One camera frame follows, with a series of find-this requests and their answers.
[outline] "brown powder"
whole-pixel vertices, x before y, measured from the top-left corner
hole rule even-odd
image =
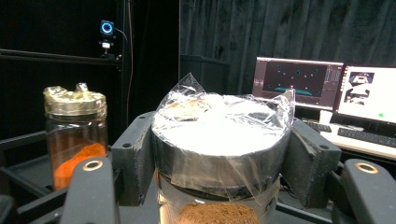
[[[54,188],[62,189],[70,184],[74,168],[81,162],[91,157],[106,155],[106,149],[99,143],[94,143],[81,149],[72,159],[62,163],[54,173]]]
[[[241,203],[190,203],[176,224],[259,224],[252,208]]]

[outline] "keyboard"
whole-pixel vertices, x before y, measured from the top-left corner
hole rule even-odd
[[[358,139],[365,142],[375,143],[386,147],[396,147],[396,138],[376,133],[365,133],[357,130],[339,128],[338,135]]]
[[[312,122],[312,121],[304,121],[304,123],[319,133],[320,132],[325,132],[325,133],[332,132],[332,128],[326,124],[319,124],[319,123]]]

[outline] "white monitor screen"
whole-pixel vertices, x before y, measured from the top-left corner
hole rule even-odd
[[[294,88],[297,106],[333,110],[343,65],[258,57],[252,94],[269,100]]]
[[[335,112],[396,123],[396,68],[346,66]]]

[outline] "jar lid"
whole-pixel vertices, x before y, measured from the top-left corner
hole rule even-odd
[[[78,83],[75,91],[60,86],[44,89],[46,116],[106,115],[106,97],[99,92],[88,91],[87,84]]]

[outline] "image on screen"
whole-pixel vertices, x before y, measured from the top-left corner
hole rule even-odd
[[[270,100],[293,88],[297,106],[333,110],[342,69],[342,63],[259,57],[252,94]]]
[[[341,115],[396,123],[392,90],[396,68],[346,66],[335,112]]]

